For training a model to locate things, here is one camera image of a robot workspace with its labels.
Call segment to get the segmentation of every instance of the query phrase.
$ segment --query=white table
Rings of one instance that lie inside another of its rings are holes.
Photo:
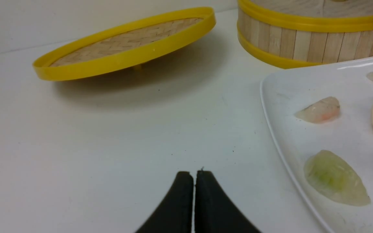
[[[259,82],[278,68],[238,43],[237,10],[141,72],[51,83],[0,54],[0,233],[134,232],[178,171],[212,171],[264,233],[323,232],[271,140]]]

